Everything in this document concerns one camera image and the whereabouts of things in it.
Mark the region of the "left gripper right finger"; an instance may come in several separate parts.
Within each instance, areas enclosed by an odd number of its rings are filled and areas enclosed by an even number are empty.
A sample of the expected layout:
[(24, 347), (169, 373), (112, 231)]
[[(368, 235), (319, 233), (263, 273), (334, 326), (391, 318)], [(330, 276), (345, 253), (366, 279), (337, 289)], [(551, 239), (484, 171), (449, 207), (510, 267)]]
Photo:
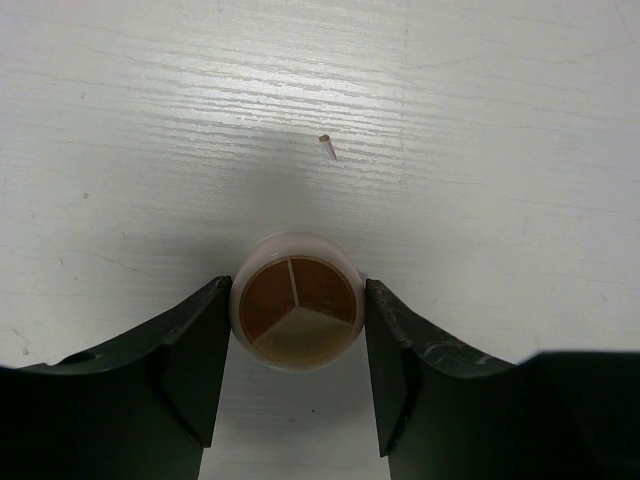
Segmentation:
[(639, 357), (543, 352), (511, 364), (366, 284), (379, 450), (394, 479), (635, 479)]

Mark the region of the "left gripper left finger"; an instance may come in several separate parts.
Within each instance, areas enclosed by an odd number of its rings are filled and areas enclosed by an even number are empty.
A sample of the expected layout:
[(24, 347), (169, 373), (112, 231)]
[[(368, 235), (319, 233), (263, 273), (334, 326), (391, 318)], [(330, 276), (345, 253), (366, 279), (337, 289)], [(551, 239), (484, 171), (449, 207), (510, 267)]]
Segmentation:
[(212, 444), (231, 280), (54, 365), (1, 371), (5, 479), (195, 479)]

